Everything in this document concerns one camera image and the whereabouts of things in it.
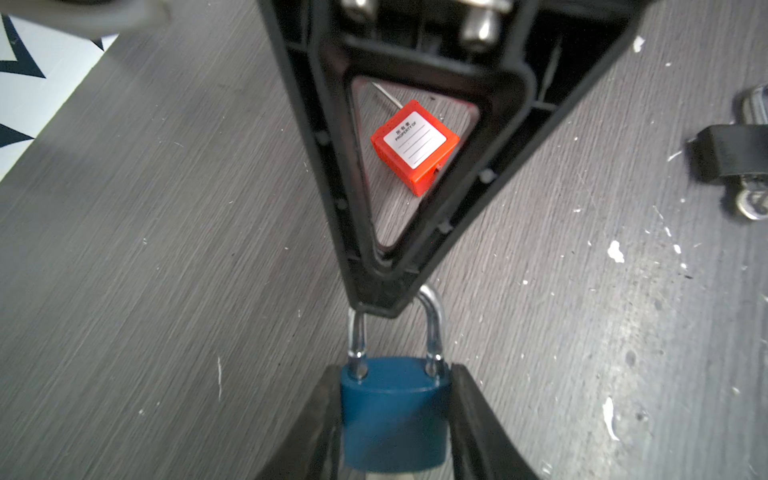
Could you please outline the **blue padlock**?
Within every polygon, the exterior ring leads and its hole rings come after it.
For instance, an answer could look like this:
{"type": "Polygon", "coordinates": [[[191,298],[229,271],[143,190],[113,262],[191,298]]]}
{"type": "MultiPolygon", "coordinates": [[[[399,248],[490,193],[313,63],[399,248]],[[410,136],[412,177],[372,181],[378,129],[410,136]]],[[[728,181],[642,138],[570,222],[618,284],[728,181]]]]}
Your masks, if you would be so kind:
{"type": "Polygon", "coordinates": [[[365,314],[348,313],[341,373],[344,463],[375,474],[411,474],[442,465],[448,449],[450,369],[443,355],[445,314],[432,286],[417,293],[426,315],[423,357],[367,358],[365,314]]]}

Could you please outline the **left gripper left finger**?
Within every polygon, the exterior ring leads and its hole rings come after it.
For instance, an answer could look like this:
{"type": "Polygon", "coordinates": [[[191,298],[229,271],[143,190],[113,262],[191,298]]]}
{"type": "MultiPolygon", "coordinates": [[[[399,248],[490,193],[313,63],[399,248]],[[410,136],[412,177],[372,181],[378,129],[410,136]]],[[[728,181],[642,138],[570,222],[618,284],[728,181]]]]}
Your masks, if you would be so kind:
{"type": "Polygon", "coordinates": [[[256,479],[337,479],[341,458],[341,372],[328,366],[287,436],[256,479]]]}

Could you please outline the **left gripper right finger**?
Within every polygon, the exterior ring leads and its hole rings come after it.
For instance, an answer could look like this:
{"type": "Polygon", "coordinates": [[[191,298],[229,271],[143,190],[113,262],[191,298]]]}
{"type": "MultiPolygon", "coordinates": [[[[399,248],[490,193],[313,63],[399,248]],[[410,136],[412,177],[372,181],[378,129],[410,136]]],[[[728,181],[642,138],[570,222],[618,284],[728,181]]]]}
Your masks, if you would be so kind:
{"type": "Polygon", "coordinates": [[[469,370],[458,363],[451,367],[448,423],[456,479],[538,480],[469,370]]]}

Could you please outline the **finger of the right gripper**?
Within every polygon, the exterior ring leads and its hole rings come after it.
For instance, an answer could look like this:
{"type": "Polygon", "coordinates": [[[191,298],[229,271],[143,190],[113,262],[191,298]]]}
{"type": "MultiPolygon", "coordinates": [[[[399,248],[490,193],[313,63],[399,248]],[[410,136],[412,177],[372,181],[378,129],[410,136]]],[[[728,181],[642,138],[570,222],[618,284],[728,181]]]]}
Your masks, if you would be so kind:
{"type": "Polygon", "coordinates": [[[393,318],[625,52],[641,1],[262,1],[350,305],[393,318]],[[353,93],[379,79],[477,120],[396,242],[375,235],[353,93]]]}

